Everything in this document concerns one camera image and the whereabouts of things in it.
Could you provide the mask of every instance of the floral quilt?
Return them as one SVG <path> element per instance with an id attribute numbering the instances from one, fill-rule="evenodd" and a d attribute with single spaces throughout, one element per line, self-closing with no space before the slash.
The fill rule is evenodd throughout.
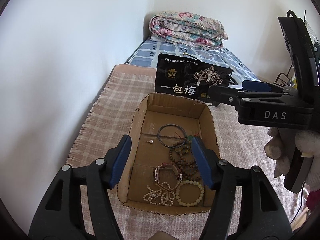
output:
<path id="1" fill-rule="evenodd" d="M 221 22 L 188 12 L 160 12 L 151 18 L 149 30 L 167 42 L 209 50 L 222 48 L 228 39 Z"/>

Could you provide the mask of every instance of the tree illustration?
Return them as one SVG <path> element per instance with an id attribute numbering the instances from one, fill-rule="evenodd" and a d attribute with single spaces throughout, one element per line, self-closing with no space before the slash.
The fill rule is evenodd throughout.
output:
<path id="1" fill-rule="evenodd" d="M 222 83 L 222 79 L 214 69 L 214 66 L 206 67 L 204 70 L 194 72 L 193 77 L 197 80 L 198 86 L 200 85 L 201 80 L 204 80 L 206 83 L 212 83 L 213 85 Z"/>

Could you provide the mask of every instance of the screw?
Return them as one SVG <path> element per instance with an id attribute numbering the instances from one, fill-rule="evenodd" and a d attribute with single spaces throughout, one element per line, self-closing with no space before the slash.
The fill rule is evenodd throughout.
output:
<path id="1" fill-rule="evenodd" d="M 61 169 L 62 169 L 63 171 L 67 171 L 67 170 L 70 169 L 70 165 L 69 165 L 69 164 L 65 164 L 65 165 L 62 166 Z"/>
<path id="2" fill-rule="evenodd" d="M 220 165 L 223 165 L 223 166 L 228 164 L 228 161 L 226 161 L 224 159 L 221 159 L 218 162 L 219 162 Z"/>
<path id="3" fill-rule="evenodd" d="M 103 163 L 104 163 L 104 159 L 102 159 L 102 158 L 96 160 L 97 165 L 101 165 Z"/>
<path id="4" fill-rule="evenodd" d="M 255 172 L 260 172 L 261 171 L 259 166 L 253 166 L 252 170 L 255 171 Z"/>

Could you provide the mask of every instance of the watch face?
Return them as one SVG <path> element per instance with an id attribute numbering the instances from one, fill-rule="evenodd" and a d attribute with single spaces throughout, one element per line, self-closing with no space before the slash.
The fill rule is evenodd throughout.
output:
<path id="1" fill-rule="evenodd" d="M 158 182 L 158 171 L 157 171 L 157 168 L 153 169 L 153 178 L 154 178 L 155 182 Z"/>
<path id="2" fill-rule="evenodd" d="M 205 103 L 210 86 L 228 86 L 232 69 L 201 62 L 189 57 L 159 54 L 155 91 Z"/>

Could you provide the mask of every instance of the hand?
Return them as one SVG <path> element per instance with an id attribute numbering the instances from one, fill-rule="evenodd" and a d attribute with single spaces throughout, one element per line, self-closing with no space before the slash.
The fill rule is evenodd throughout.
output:
<path id="1" fill-rule="evenodd" d="M 271 127 L 268 135 L 273 138 L 265 145 L 264 150 L 269 158 L 276 160 L 275 178 L 288 173 L 295 147 L 303 157 L 314 156 L 305 183 L 311 190 L 308 200 L 313 199 L 311 206 L 315 207 L 320 199 L 320 134 L 314 131 Z"/>

